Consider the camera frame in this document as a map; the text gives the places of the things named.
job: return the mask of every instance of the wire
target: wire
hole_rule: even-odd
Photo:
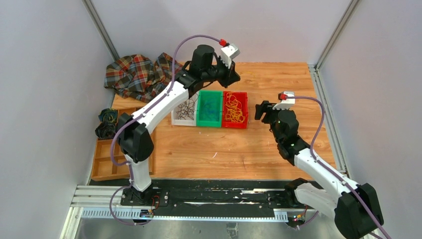
[[[177,106],[178,110],[176,110],[177,119],[186,120],[186,118],[189,118],[191,120],[194,120],[195,105],[196,105],[196,100],[193,100],[193,97],[190,99],[187,99],[186,101],[178,105]]]
[[[371,210],[369,209],[368,205],[366,205],[366,203],[363,201],[363,199],[360,197],[360,195],[352,188],[352,186],[350,184],[348,184],[346,181],[344,181],[342,179],[341,176],[339,176],[334,170],[332,170],[330,167],[328,167],[327,165],[325,165],[324,163],[322,163],[319,159],[317,159],[317,156],[314,153],[314,143],[315,140],[319,134],[319,132],[321,131],[322,128],[322,124],[324,123],[324,116],[325,116],[325,108],[324,105],[322,105],[321,101],[313,98],[313,97],[308,97],[308,96],[287,96],[287,99],[305,99],[305,100],[311,100],[311,101],[315,101],[319,104],[319,106],[321,107],[321,121],[319,122],[319,126],[318,129],[316,130],[316,133],[311,141],[311,146],[310,146],[310,151],[311,151],[311,155],[312,158],[314,158],[314,160],[321,165],[323,168],[325,168],[328,172],[330,172],[334,177],[336,177],[340,182],[344,182],[344,185],[353,193],[353,195],[357,198],[357,200],[360,202],[360,204],[363,206],[363,208],[365,209],[365,211],[368,213],[369,217],[372,219],[372,221],[374,221],[375,225],[380,229],[380,231],[384,234],[384,236],[387,239],[391,239],[391,236],[388,235],[388,233],[385,231],[385,229],[382,227],[382,225],[378,222],[378,220],[375,218],[374,214],[371,212]]]
[[[155,200],[154,200],[154,198],[151,198],[152,199],[152,207],[155,207]]]
[[[214,83],[214,81],[209,82],[206,86],[204,86],[203,88],[206,88],[208,86],[210,86],[212,83]]]
[[[303,217],[306,216],[306,211],[308,210],[308,206],[306,205],[304,213],[302,213]]]
[[[319,214],[319,211],[316,211],[315,214],[309,220],[306,220],[305,223],[300,225],[299,228],[303,228],[307,224],[311,223],[318,216],[318,214]]]
[[[218,77],[218,74],[220,73],[220,67],[219,67],[219,63],[218,63],[218,56],[217,53],[214,52],[214,57],[215,57],[215,61],[217,63],[217,70],[215,71],[215,76]]]
[[[375,234],[375,233],[369,233],[369,235],[377,238],[377,239],[383,239],[382,237],[380,237],[379,235]]]
[[[185,64],[182,66],[182,71],[184,71],[186,69],[186,67],[189,66],[190,63],[191,63],[191,61],[185,62]]]
[[[157,195],[154,195],[153,196],[153,199],[152,200],[154,200],[154,198],[158,198],[158,203],[157,203],[157,205],[155,206],[155,209],[157,209],[158,208],[158,206],[160,205],[160,197],[159,196],[157,196]]]
[[[158,100],[156,101],[156,102],[153,102],[152,104],[151,104],[151,106],[150,107],[148,107],[148,108],[146,108],[145,109],[145,111],[142,113],[142,114],[140,114],[138,117],[135,117],[134,119],[132,119],[131,121],[129,121],[129,122],[127,122],[125,125],[123,125],[117,132],[116,132],[116,135],[114,136],[114,138],[113,138],[113,140],[111,141],[111,146],[110,146],[110,158],[111,158],[111,161],[113,162],[113,164],[114,165],[116,165],[116,166],[122,166],[122,165],[125,165],[125,164],[127,164],[128,165],[128,167],[129,167],[129,176],[130,176],[130,179],[129,179],[129,182],[130,182],[130,184],[129,184],[129,186],[123,186],[123,187],[120,187],[119,189],[117,189],[114,193],[113,193],[113,195],[111,196],[111,199],[110,199],[110,204],[109,204],[109,208],[110,208],[110,213],[111,213],[111,215],[113,216],[113,218],[115,219],[115,220],[117,220],[118,222],[120,222],[120,223],[122,223],[122,224],[124,224],[124,225],[128,225],[128,226],[136,226],[136,225],[145,225],[145,224],[147,224],[148,222],[145,222],[145,223],[128,223],[128,222],[125,222],[125,221],[122,221],[121,219],[119,219],[119,218],[117,218],[116,217],[116,215],[114,214],[114,212],[113,212],[113,209],[112,209],[112,203],[113,203],[113,199],[114,199],[114,197],[116,196],[116,194],[120,191],[120,190],[122,190],[122,189],[125,189],[125,188],[131,188],[132,186],[133,186],[133,181],[134,181],[134,179],[133,179],[133,169],[132,169],[132,165],[130,164],[130,161],[124,161],[124,162],[122,162],[122,163],[118,163],[118,162],[116,162],[116,160],[114,159],[114,153],[113,153],[113,151],[114,151],[114,146],[116,145],[116,141],[117,141],[117,139],[118,139],[118,137],[119,137],[119,135],[123,132],[123,130],[125,130],[127,127],[129,127],[129,125],[131,125],[131,124],[133,124],[134,122],[136,122],[136,121],[138,121],[139,119],[141,119],[143,116],[144,116],[144,114],[146,114],[146,113],[148,113],[152,108],[154,108],[157,104],[159,104],[166,96],[168,96],[168,94],[170,93],[170,91],[173,89],[173,86],[174,86],[174,81],[175,81],[175,62],[176,62],[176,55],[177,55],[177,52],[179,51],[179,49],[180,49],[180,47],[185,43],[185,42],[187,42],[187,41],[189,41],[190,39],[193,39],[193,38],[196,38],[196,37],[204,37],[204,38],[208,38],[208,39],[211,39],[211,40],[214,40],[214,41],[217,41],[217,42],[221,42],[219,39],[217,39],[217,38],[215,38],[215,37],[212,37],[212,36],[208,36],[208,35],[193,35],[193,36],[190,36],[190,37],[188,37],[188,38],[186,38],[185,40],[183,40],[177,47],[176,47],[176,50],[175,50],[175,52],[174,52],[174,55],[173,55],[173,60],[172,60],[172,80],[171,80],[171,82],[170,82],[170,87],[169,87],[169,89],[167,90],[167,92],[166,93],[164,93],[164,94],[161,94],[161,97],[160,98],[158,98]]]

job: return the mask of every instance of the plastic bin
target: plastic bin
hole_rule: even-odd
[[[171,112],[172,125],[197,126],[198,93]]]
[[[232,93],[233,96],[236,97],[236,99],[240,102],[240,104],[237,104],[238,109],[242,110],[244,121],[243,122],[231,122],[230,120],[226,120],[226,114],[227,114],[227,94]],[[223,92],[223,112],[222,112],[222,127],[226,128],[246,128],[248,125],[248,95],[246,92],[230,92],[230,91],[224,91]]]
[[[199,91],[197,126],[221,127],[222,91]]]

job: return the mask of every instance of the floor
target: floor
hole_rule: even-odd
[[[334,221],[325,216],[296,231],[284,223],[152,221],[128,227],[114,219],[81,219],[77,239],[343,239]]]
[[[227,90],[248,93],[247,129],[173,126],[168,115],[156,128],[156,178],[205,179],[310,179],[278,153],[269,126],[254,120],[255,104],[277,101],[281,91],[296,96],[316,97],[305,63],[237,63],[240,82]],[[207,90],[225,90],[217,82]],[[116,96],[112,107],[142,107],[145,103]],[[297,100],[292,108],[300,123],[299,135],[310,143],[320,121],[316,103]],[[315,151],[335,167],[325,127],[315,143]]]

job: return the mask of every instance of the black wire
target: black wire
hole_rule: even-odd
[[[203,87],[202,87],[202,89],[203,89],[203,88],[205,88],[205,87],[208,87],[208,86],[209,86],[209,85],[211,85],[213,82],[214,82],[214,81],[211,81],[210,83],[208,83],[208,85],[203,86]]]
[[[184,71],[190,63],[191,63],[191,61],[185,62],[185,64],[182,66],[182,71]]]
[[[219,63],[218,63],[218,57],[217,57],[217,53],[215,53],[214,52],[214,57],[215,57],[215,61],[217,62],[217,72],[215,73],[215,76],[218,76],[218,74],[220,73],[220,67],[218,67],[219,66]]]
[[[178,120],[182,120],[182,119],[186,120],[186,117],[194,120],[195,105],[196,105],[196,100],[192,100],[192,98],[178,105],[177,106],[178,110],[176,110],[176,114],[178,115]]]

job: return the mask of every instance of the green bin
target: green bin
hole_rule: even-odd
[[[222,106],[222,91],[199,91],[197,126],[221,127]]]

